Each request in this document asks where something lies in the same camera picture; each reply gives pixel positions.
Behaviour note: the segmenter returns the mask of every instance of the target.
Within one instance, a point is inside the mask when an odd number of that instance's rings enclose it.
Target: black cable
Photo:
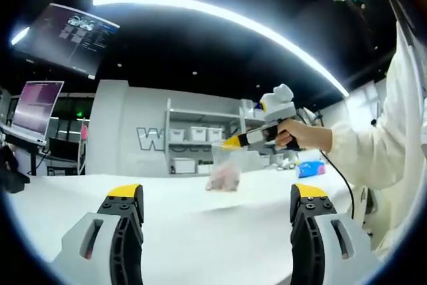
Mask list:
[[[38,164],[37,166],[35,166],[35,170],[37,170],[37,168],[39,168],[39,167],[40,167],[41,163],[43,162],[43,160],[45,159],[45,157],[47,156],[47,154],[48,154],[49,152],[50,152],[50,150],[47,150],[46,154],[44,154],[44,155],[43,155],[43,157],[41,158],[41,160],[40,160],[39,164]]]
[[[297,116],[299,118],[301,118],[302,122],[307,125],[306,121],[304,120],[303,117],[301,117],[301,115],[299,113],[297,113]],[[323,157],[326,158],[326,160],[332,165],[332,167],[339,173],[339,175],[341,176],[341,178],[344,180],[344,183],[346,183],[346,186],[347,186],[348,191],[350,193],[350,197],[352,199],[352,219],[354,219],[354,195],[353,195],[353,191],[352,191],[352,189],[351,189],[351,187],[350,187],[347,179],[344,177],[344,175],[342,174],[342,172],[340,172],[340,170],[334,165],[334,163],[331,162],[331,160],[329,159],[329,157],[326,156],[326,154],[322,150],[319,150],[319,152],[323,155]]]

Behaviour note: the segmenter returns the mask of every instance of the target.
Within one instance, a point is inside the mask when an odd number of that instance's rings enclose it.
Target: white lab coat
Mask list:
[[[385,223],[388,232],[376,250],[381,258],[390,253],[418,210],[411,206],[417,192],[420,199],[420,192],[424,191],[426,166],[421,148],[424,99],[399,24],[397,34],[396,54],[387,73],[384,114],[376,128],[366,131],[355,132],[349,125],[336,124],[330,152],[330,159],[351,183],[381,190],[387,199],[388,204],[384,205],[390,206],[390,219]],[[426,79],[425,48],[418,42],[416,46]]]

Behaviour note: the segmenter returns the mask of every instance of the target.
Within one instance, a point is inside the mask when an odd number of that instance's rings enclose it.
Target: black ceiling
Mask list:
[[[298,105],[314,110],[341,98],[337,89],[295,55],[229,21],[166,7],[93,7],[91,1],[17,0],[21,10],[11,23],[15,30],[31,23],[50,2],[118,23],[119,35],[101,64],[99,79],[128,79],[132,86],[254,100],[286,83]],[[394,52],[396,26],[388,0],[199,1],[270,27],[315,57],[348,90],[383,78]],[[8,61],[13,73],[2,76],[0,83],[15,94],[25,81],[45,78],[65,79],[65,91],[96,90],[97,81],[58,68]]]

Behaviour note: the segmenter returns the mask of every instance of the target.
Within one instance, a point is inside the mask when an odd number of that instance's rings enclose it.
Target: monitor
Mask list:
[[[79,144],[71,141],[49,138],[49,150],[51,151],[51,156],[63,160],[77,162],[79,157]]]
[[[14,44],[14,49],[95,79],[107,46],[119,28],[90,13],[51,3]]]
[[[63,84],[63,81],[28,81],[25,84],[13,114],[11,129],[14,135],[45,141],[53,107]]]

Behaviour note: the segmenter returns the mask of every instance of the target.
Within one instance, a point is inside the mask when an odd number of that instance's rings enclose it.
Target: plastic bag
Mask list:
[[[237,191],[244,151],[243,148],[223,146],[222,141],[212,144],[213,168],[206,190]]]

